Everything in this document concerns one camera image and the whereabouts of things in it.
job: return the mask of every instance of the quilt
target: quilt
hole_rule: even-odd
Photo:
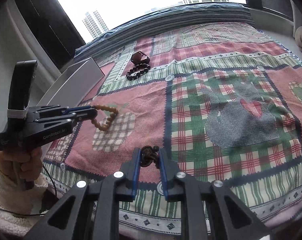
[[[151,69],[129,81],[139,50]],[[119,114],[107,132],[84,121],[52,144],[44,165],[61,194],[118,171],[135,147],[157,145],[198,180],[224,181],[268,226],[302,215],[302,62],[281,44],[247,23],[208,23],[94,60],[105,77],[80,106]],[[108,112],[98,112],[105,123]],[[179,235],[180,203],[165,201],[153,164],[141,168],[138,188],[133,203],[120,203],[120,222]]]

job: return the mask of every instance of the wooden bead bracelet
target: wooden bead bracelet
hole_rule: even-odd
[[[147,73],[150,70],[150,68],[151,68],[151,66],[149,64],[146,64],[146,63],[136,65],[132,69],[129,70],[126,77],[127,77],[128,80],[135,80],[138,77],[142,76],[143,74]],[[139,69],[142,69],[142,70],[137,72],[135,75],[131,75],[133,72],[135,72]]]
[[[111,122],[115,119],[116,115],[119,113],[119,111],[115,107],[110,106],[104,106],[104,105],[94,105],[93,106],[96,110],[102,110],[102,111],[109,111],[110,117],[107,118],[106,124],[101,125],[98,123],[96,119],[92,119],[91,123],[98,128],[100,131],[107,131],[111,125]]]

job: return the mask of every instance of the white wall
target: white wall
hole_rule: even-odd
[[[11,6],[16,6],[15,3],[12,4],[12,1],[14,3],[14,0],[11,0]],[[39,60],[35,54],[31,53],[32,48],[26,44],[26,40],[22,39],[22,34],[17,31],[17,25],[13,22],[12,13],[10,13],[8,4],[5,4],[0,10],[0,131],[3,130],[7,122],[8,95],[16,62]],[[51,79],[52,80],[48,81],[48,85],[44,88],[43,83],[39,79],[37,80],[36,76],[35,84],[32,87],[30,106],[35,106],[40,101],[45,91],[56,80],[56,77]]]

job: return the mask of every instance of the bed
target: bed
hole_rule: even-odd
[[[256,30],[243,6],[205,6],[199,14],[214,17],[203,23],[193,18],[133,38],[127,24],[118,31],[130,40],[109,33],[78,51],[78,60],[92,56],[105,74],[79,106],[119,114],[107,132],[84,121],[51,145],[44,165],[60,195],[118,171],[135,147],[151,145],[199,180],[224,181],[269,227],[302,217],[302,62]],[[128,81],[137,51],[149,55],[151,69]],[[108,114],[98,111],[97,120]],[[120,223],[179,235],[180,203],[165,201],[154,164],[141,168],[138,188],[133,203],[120,203]]]

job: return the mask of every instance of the heart pattern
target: heart pattern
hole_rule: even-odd
[[[251,114],[255,115],[257,118],[262,116],[261,103],[258,101],[248,102],[245,99],[240,100],[241,105]]]

